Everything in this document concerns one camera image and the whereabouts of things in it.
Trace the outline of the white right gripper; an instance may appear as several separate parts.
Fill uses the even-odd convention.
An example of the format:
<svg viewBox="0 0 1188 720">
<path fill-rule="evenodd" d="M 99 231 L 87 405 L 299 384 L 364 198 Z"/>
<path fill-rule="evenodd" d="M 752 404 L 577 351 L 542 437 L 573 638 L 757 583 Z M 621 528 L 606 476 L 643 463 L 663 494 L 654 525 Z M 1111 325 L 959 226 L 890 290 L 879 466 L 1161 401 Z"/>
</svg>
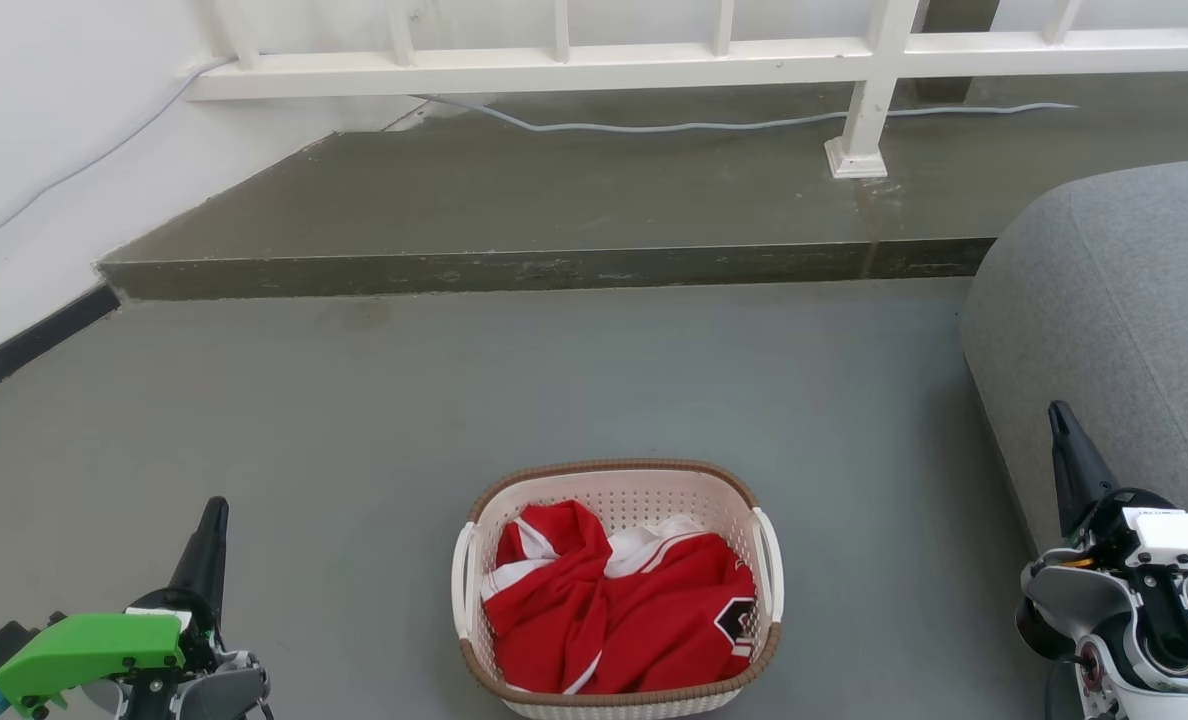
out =
<svg viewBox="0 0 1188 720">
<path fill-rule="evenodd" d="M 1062 537 L 1102 571 L 1161 568 L 1188 575 L 1188 511 L 1156 493 L 1121 488 L 1072 406 L 1051 402 L 1054 484 Z"/>
</svg>

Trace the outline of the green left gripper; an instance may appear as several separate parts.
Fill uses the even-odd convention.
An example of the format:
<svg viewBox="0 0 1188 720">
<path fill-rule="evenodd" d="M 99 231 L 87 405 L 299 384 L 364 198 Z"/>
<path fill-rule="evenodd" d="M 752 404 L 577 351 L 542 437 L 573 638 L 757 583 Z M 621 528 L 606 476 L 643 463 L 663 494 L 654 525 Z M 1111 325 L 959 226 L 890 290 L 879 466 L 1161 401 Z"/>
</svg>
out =
<svg viewBox="0 0 1188 720">
<path fill-rule="evenodd" d="M 188 682 L 219 670 L 229 503 L 214 495 L 164 588 L 173 610 L 64 615 L 0 629 L 0 716 L 48 716 L 65 691 L 110 682 L 113 716 L 175 716 Z"/>
</svg>

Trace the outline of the white laundry basket brown rim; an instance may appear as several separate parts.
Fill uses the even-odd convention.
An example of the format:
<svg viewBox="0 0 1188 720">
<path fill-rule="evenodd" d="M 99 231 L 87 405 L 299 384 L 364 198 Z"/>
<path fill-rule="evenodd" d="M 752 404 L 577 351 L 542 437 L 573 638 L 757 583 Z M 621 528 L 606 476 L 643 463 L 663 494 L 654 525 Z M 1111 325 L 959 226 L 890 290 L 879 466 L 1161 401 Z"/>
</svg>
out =
<svg viewBox="0 0 1188 720">
<path fill-rule="evenodd" d="M 574 500 L 607 533 L 691 518 L 718 533 L 748 562 L 757 583 L 754 648 L 748 669 L 725 682 L 676 691 L 543 694 L 516 691 L 495 664 L 494 639 L 479 587 L 495 566 L 504 525 L 529 505 Z M 608 459 L 517 470 L 499 480 L 470 510 L 451 561 L 451 612 L 461 652 L 485 691 L 526 720 L 671 720 L 723 707 L 771 664 L 781 646 L 785 580 L 781 539 L 767 512 L 735 474 L 682 459 Z"/>
</svg>

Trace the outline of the grey fabric sofa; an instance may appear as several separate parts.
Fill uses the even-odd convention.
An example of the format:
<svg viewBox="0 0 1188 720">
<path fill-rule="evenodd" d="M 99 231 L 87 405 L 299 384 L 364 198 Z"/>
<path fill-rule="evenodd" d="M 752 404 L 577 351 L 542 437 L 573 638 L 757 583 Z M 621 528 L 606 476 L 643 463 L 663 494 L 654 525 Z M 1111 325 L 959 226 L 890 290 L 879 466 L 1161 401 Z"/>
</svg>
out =
<svg viewBox="0 0 1188 720">
<path fill-rule="evenodd" d="M 984 255 L 960 337 L 1037 550 L 1062 538 L 1051 402 L 1119 484 L 1188 510 L 1188 162 L 1034 201 Z"/>
</svg>

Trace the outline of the black baseboard strip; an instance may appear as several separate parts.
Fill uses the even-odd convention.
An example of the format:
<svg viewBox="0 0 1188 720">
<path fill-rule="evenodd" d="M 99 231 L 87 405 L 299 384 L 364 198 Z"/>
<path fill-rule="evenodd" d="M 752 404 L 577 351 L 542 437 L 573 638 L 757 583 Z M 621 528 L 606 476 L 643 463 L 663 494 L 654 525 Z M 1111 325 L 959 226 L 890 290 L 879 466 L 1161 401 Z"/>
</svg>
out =
<svg viewBox="0 0 1188 720">
<path fill-rule="evenodd" d="M 42 318 L 26 331 L 0 343 L 0 384 L 6 378 L 32 364 L 38 356 L 72 337 L 87 327 L 110 315 L 120 307 L 119 297 L 109 284 L 100 284 L 77 301 Z"/>
</svg>

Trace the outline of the red and white jersey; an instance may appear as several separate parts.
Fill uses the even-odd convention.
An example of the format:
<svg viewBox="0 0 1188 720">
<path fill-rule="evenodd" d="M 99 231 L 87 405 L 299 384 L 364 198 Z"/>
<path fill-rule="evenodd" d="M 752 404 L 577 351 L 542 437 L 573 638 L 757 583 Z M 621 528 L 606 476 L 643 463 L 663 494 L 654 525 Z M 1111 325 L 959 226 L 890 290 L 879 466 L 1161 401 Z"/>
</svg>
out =
<svg viewBox="0 0 1188 720">
<path fill-rule="evenodd" d="M 516 691 L 676 691 L 734 678 L 753 653 L 754 574 L 685 516 L 607 533 L 582 503 L 529 505 L 479 594 Z"/>
</svg>

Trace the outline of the raised concrete step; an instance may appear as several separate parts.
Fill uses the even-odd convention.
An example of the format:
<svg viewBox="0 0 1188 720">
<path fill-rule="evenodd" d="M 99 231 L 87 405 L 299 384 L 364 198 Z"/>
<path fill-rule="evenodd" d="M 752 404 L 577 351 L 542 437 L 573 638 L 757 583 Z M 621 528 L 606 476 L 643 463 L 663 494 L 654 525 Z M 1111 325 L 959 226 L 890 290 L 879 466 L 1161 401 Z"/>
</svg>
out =
<svg viewBox="0 0 1188 720">
<path fill-rule="evenodd" d="M 849 86 L 503 96 L 533 133 L 429 106 L 330 135 L 97 264 L 122 301 L 462 293 L 973 274 L 1066 182 L 1188 160 L 1188 72 L 977 78 L 1010 115 L 887 122 L 887 176 L 835 179 Z"/>
</svg>

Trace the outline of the white metal railing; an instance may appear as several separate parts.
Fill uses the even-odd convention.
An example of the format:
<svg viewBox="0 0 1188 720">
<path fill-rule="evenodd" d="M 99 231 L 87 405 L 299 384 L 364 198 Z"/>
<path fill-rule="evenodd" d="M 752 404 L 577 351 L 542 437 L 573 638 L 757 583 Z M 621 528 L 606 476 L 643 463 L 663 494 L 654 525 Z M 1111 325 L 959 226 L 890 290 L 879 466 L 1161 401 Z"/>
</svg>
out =
<svg viewBox="0 0 1188 720">
<path fill-rule="evenodd" d="M 879 140 L 901 78 L 1188 72 L 1188 26 L 1075 29 L 1082 0 L 1056 0 L 1040 32 L 920 32 L 920 0 L 876 0 L 860 36 L 748 42 L 732 36 L 735 0 L 718 0 L 707 42 L 632 45 L 574 44 L 570 0 L 549 0 L 545 45 L 447 50 L 417 49 L 410 0 L 383 0 L 388 45 L 367 53 L 263 53 L 241 0 L 213 5 L 236 55 L 192 78 L 192 101 L 849 82 L 843 130 L 824 146 L 838 179 L 886 176 Z"/>
</svg>

